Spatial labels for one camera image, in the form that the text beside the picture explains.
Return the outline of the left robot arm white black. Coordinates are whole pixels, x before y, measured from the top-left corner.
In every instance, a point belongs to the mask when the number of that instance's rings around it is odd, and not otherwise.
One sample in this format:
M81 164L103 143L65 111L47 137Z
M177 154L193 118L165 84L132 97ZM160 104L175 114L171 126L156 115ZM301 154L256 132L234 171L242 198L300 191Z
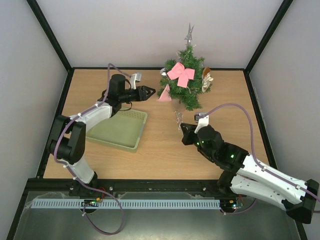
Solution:
M140 73L129 77L114 74L108 78L107 88L88 109L71 116L58 115L50 130L47 151L57 164L72 175L75 196L104 194L98 188L98 175L85 160L86 133L100 122L114 117L123 104L147 101L156 93L154 88L137 83Z

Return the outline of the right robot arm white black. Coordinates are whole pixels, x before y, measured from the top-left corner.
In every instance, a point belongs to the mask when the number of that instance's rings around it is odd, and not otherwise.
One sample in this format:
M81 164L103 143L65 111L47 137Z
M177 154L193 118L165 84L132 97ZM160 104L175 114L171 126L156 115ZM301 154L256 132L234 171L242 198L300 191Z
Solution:
M319 183L289 176L255 159L247 150L225 142L210 125L182 123L182 143L194 145L211 163L222 169L218 191L247 195L274 205L295 221L310 224L315 213Z

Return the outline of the pink hat gnome ornament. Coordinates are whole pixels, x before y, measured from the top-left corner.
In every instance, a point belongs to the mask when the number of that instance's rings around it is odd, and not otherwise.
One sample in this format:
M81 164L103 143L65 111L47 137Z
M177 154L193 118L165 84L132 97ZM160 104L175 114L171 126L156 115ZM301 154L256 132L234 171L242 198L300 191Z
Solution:
M160 94L160 96L158 97L157 101L158 102L170 102L172 100L171 96L170 96L170 85L167 84L164 88L164 90L162 91L162 93Z

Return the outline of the brown hat snowman ornament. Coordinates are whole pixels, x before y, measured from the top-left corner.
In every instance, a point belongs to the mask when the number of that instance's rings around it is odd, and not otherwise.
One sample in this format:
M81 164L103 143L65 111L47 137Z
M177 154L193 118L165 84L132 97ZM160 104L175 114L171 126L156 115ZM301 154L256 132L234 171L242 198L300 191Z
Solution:
M202 72L201 90L203 93L205 93L209 89L212 81L213 81L213 78L211 77L211 69L209 67L205 67Z

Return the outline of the pink heart ornament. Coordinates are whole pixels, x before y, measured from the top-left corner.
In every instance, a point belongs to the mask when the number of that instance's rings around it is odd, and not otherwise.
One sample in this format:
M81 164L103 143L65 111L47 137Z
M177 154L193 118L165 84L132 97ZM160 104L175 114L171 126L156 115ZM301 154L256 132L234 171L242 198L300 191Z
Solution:
M185 68L185 66L177 62L170 71L167 72L168 77L171 80L177 79L177 86L187 88L189 80L193 80L195 76L195 70L192 68Z

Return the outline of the light green plastic basket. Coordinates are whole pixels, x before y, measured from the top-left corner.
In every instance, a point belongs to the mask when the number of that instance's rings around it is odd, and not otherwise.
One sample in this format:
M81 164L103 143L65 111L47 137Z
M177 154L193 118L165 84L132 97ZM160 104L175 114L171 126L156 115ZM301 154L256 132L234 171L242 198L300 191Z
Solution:
M86 139L103 146L135 153L137 151L148 114L124 108L105 119L86 133Z

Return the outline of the silver disco ball ornament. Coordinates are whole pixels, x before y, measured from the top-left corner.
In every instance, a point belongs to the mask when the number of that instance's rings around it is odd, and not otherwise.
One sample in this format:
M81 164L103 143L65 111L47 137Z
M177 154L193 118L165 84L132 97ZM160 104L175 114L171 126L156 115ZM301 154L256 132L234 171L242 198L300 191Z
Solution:
M160 75L162 77L167 77L168 76L167 75L167 69L165 67L160 70Z

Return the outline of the silver spiral ornament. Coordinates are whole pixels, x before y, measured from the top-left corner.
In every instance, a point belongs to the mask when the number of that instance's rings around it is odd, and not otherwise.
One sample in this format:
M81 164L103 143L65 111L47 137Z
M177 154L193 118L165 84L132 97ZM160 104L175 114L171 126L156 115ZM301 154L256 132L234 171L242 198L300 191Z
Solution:
M177 123L178 131L180 133L182 133L183 131L182 131L182 128L181 128L181 124L183 123L184 114L180 110L176 109L174 111L174 115L175 115L175 120L176 120L176 123Z

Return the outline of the silver star tree topper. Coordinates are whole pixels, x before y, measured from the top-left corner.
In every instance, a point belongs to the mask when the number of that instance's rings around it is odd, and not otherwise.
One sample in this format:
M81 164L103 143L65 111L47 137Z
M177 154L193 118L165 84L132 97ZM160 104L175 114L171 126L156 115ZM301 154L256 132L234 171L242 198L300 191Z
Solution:
M189 23L188 32L187 32L187 35L186 35L185 38L184 38L184 40L185 40L185 45L186 45L187 47L192 44L192 40L193 40L193 37L192 37L193 29L194 29L194 25L191 26L191 24Z

